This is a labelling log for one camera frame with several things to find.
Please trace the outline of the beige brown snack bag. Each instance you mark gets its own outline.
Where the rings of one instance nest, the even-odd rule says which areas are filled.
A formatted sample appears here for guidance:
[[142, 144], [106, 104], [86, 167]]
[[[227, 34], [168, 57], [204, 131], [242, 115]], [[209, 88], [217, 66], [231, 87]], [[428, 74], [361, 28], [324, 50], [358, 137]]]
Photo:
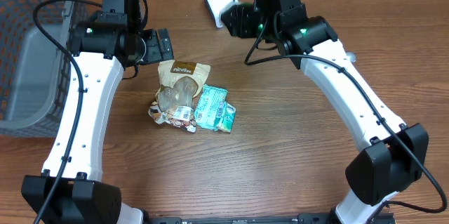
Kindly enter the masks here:
[[167, 60], [158, 66], [160, 88], [148, 113], [157, 124], [169, 124], [196, 132], [194, 99], [210, 74], [210, 66], [196, 62]]

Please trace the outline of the teal wipes packet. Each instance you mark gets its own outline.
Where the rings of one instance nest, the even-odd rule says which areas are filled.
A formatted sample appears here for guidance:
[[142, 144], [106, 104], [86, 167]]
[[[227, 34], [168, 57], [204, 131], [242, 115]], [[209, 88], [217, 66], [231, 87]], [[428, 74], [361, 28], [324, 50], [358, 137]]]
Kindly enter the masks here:
[[221, 116], [217, 113], [224, 104], [228, 90], [209, 86], [203, 86], [202, 94], [194, 111], [195, 120], [198, 126], [203, 129], [217, 131], [217, 124]]

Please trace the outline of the teal tissue pack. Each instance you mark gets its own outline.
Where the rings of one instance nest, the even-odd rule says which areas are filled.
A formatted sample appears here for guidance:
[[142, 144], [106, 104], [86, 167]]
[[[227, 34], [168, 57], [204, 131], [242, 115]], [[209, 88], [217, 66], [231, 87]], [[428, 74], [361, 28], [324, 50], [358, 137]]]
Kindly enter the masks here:
[[221, 102], [215, 118], [215, 130], [220, 130], [225, 133], [232, 131], [234, 119], [236, 115], [236, 108], [227, 102]]

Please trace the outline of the yellow dish soap bottle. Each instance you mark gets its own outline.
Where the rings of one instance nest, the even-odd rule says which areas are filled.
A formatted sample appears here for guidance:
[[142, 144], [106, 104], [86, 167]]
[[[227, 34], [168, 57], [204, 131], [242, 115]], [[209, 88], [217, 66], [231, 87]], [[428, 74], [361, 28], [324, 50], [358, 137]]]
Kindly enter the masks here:
[[351, 63], [356, 62], [356, 55], [352, 52], [346, 52], [346, 56]]

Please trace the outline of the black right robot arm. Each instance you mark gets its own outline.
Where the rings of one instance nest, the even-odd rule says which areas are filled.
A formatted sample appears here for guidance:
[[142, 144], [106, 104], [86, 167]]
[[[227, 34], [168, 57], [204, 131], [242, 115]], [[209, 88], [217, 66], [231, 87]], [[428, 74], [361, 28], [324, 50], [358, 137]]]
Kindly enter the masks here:
[[407, 125], [373, 92], [353, 66], [337, 33], [301, 0], [231, 2], [219, 14], [234, 37], [275, 44], [325, 94], [358, 150], [345, 176], [350, 190], [329, 223], [372, 223], [393, 197], [422, 175], [429, 136]]

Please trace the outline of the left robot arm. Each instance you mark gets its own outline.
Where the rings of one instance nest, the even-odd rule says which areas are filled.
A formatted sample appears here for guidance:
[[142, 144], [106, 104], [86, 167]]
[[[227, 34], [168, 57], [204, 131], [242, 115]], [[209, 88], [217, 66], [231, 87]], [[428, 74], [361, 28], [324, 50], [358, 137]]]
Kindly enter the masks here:
[[147, 18], [147, 0], [102, 0], [60, 47], [71, 64], [62, 120], [41, 173], [25, 176], [21, 187], [37, 223], [150, 221], [102, 181], [107, 121], [125, 69], [173, 58], [168, 31], [147, 28]]

